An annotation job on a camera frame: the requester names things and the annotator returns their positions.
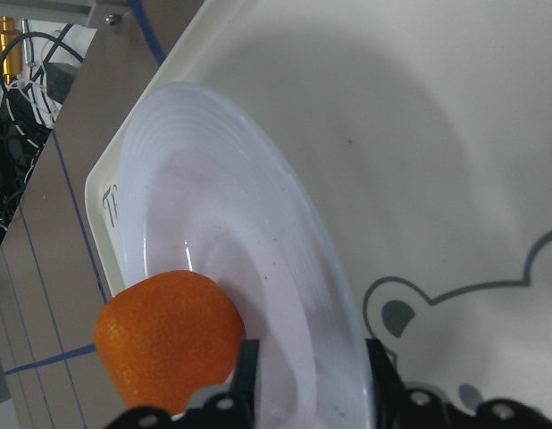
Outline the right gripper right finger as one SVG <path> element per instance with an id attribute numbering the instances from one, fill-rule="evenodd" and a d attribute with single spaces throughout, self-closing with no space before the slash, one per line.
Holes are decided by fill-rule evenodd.
<path id="1" fill-rule="evenodd" d="M 521 402 L 498 398 L 472 414 L 432 390 L 405 385 L 382 343 L 365 341 L 374 389 L 377 428 L 552 428 L 552 420 Z"/>

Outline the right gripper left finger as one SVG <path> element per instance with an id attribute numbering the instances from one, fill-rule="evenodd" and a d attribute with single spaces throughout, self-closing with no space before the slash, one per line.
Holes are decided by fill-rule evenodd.
<path id="1" fill-rule="evenodd" d="M 116 417 L 115 428 L 255 428 L 255 387 L 260 341 L 241 343 L 229 385 L 197 391 L 185 412 L 172 416 L 155 407 L 132 408 Z"/>

